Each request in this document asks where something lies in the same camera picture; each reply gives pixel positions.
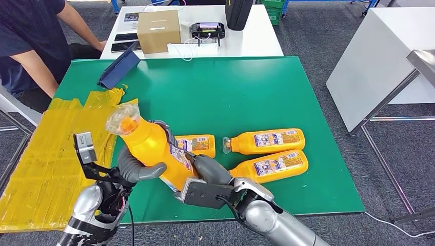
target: white cable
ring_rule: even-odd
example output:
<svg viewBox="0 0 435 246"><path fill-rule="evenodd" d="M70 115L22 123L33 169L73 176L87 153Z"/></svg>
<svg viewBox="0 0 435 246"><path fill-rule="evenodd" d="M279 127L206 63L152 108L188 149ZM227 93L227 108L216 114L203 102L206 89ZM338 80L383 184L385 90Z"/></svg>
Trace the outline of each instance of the white cable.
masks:
<svg viewBox="0 0 435 246"><path fill-rule="evenodd" d="M164 1L156 2L156 3L150 3L148 5L145 5L144 8L142 9L142 12L145 12L145 8L148 7L148 6L152 6L152 5L155 5L155 4L161 4L161 3L169 2L169 1L172 1L172 0L164 0ZM182 1L184 2L184 5L183 5L183 7L181 9L177 9L177 11L182 11L186 7L186 1L185 0L182 0Z"/></svg>
<svg viewBox="0 0 435 246"><path fill-rule="evenodd" d="M367 213L367 212L365 212L365 214L367 214L368 216L370 216L370 217L371 217L372 219L374 219L374 220L377 220L377 221L379 221L379 222L382 222L382 223L385 223L385 224L389 224L389 225L391 225L391 226L394 226L395 228L399 229L401 232L405 233L406 236L408 236L408 237L416 238L416 237L420 237L420 236L423 236L423 235L427 235L427 234L435 233L435 231L431 231L431 232L420 233L420 234L417 234L417 235L410 235L410 234L408 234L407 232L405 232L402 228L398 227L398 226L395 225L395 224L392 224L392 223L390 223L390 222L386 222L386 221L383 221L383 220L381 220L381 219L378 219L378 218L374 217L373 215L371 215L371 214L369 214L369 213Z"/></svg>
<svg viewBox="0 0 435 246"><path fill-rule="evenodd" d="M168 44L169 44L169 45L174 45L174 47L175 47L175 49L177 50L178 55L180 55L180 58L181 58L181 59L185 60L186 62L190 62L191 60L193 60L193 51L192 51L192 47L190 46L191 43L190 43L189 41L194 40L194 39L199 39L199 40L201 40L201 41L207 41L210 37L211 37L211 33L208 34L208 37L207 37L206 39L201 39L201 38L199 38L199 37L193 37L193 38L190 38L190 39L184 41L184 43L183 43L184 45L186 45L186 44L189 45L189 50L190 50L190 54L191 54L190 58L184 58L184 57L182 57L182 56L181 56L181 53L180 53L180 51L178 50L178 47L177 47L176 45L171 44L171 43L168 43Z"/></svg>

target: black smartphone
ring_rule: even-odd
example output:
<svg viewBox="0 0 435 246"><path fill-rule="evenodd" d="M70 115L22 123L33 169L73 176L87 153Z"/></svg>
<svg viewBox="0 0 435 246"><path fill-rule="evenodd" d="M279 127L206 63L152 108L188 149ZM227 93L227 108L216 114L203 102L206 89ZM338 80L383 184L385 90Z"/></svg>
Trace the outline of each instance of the black smartphone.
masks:
<svg viewBox="0 0 435 246"><path fill-rule="evenodd" d="M124 43L117 43L117 44L112 44L112 53L115 52L123 52L125 50L128 49L128 47L130 47L130 45L132 45L135 41L133 42L124 42ZM136 47L133 48L133 50L140 50L141 49L141 43L137 42Z"/></svg>
<svg viewBox="0 0 435 246"><path fill-rule="evenodd" d="M137 33L124 33L124 34L117 34L115 36L115 41L126 41L126 40L138 40Z"/></svg>

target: green mat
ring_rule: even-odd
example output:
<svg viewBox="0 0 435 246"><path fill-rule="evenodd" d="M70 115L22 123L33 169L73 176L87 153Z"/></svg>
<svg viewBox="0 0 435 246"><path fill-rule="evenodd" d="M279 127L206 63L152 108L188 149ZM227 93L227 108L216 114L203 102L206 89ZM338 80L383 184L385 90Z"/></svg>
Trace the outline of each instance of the green mat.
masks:
<svg viewBox="0 0 435 246"><path fill-rule="evenodd" d="M71 64L56 93L85 102L110 60ZM264 184L294 215L356 213L364 206L297 57L143 60L118 84L122 102L139 98L144 119L161 119L174 135L213 134L216 160L227 169L258 156L222 152L221 139L247 131L300 128L308 171ZM113 165L124 143L116 142ZM179 203L159 179L136 185L130 197L135 222L232 219L220 210ZM123 222L129 222L125 216Z"/></svg>

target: yellow packing tape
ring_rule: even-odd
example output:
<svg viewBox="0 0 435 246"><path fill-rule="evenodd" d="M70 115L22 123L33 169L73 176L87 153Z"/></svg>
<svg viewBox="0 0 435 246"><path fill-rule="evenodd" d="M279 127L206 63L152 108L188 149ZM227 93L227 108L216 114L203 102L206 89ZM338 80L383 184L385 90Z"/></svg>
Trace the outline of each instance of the yellow packing tape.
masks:
<svg viewBox="0 0 435 246"><path fill-rule="evenodd" d="M0 231L60 230L71 216L84 177L73 147L73 133L91 132L97 163L110 167L115 135L105 130L122 89L91 92L79 100L53 99L0 198Z"/></svg>

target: man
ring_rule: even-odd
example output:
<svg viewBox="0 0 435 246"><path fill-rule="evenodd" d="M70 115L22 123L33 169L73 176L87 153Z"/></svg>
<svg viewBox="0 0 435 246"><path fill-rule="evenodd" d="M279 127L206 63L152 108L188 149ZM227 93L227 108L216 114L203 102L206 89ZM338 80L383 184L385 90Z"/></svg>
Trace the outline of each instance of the man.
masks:
<svg viewBox="0 0 435 246"><path fill-rule="evenodd" d="M58 19L89 45L68 46ZM98 59L100 42L65 0L0 1L0 79L24 105L44 112L72 59Z"/></svg>

